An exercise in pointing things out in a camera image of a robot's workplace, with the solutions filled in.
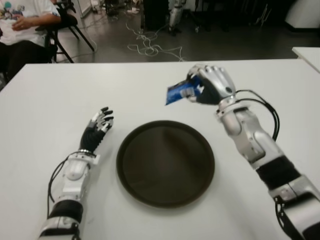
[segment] dark brown tray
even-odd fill
[[[199,198],[215,172],[207,140],[175,121],[153,121],[133,130],[120,146],[117,173],[137,200],[160,208],[178,208]]]

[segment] person's hand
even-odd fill
[[[26,30],[31,27],[34,27],[35,26],[34,22],[35,22],[34,17],[24,17],[21,15],[18,15],[17,21],[14,24],[12,24],[12,29],[14,31]]]

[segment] blue package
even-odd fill
[[[189,96],[200,95],[201,93],[198,89],[199,83],[200,79],[195,76],[191,80],[183,80],[176,85],[168,87],[165,105],[172,104]]]

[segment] robotic arm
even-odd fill
[[[170,12],[170,22],[169,22],[169,33],[173,36],[176,35],[176,32],[180,32],[176,26],[180,23],[183,7],[186,5],[187,0],[174,0],[173,9]]]
[[[94,151],[113,126],[113,111],[107,107],[97,112],[83,132],[79,150],[71,153],[53,172],[48,189],[48,216],[42,226],[39,240],[80,240],[79,225],[83,215],[83,203],[91,170],[98,164],[99,155]],[[63,188],[54,201],[51,195],[52,181],[65,163]],[[55,203],[49,214],[49,197]]]
[[[226,133],[268,187],[283,231],[293,240],[320,239],[320,192],[295,169],[249,107],[237,100],[227,72],[198,64],[189,71],[187,80],[203,87],[200,95],[189,98],[192,102],[218,105],[216,115]]]

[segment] white t-shirt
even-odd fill
[[[0,0],[0,29],[2,31],[0,42],[12,45],[27,40],[44,47],[45,32],[36,31],[37,27],[14,31],[12,24],[17,21],[18,15],[39,17],[45,14],[59,16],[56,7],[50,0]]]

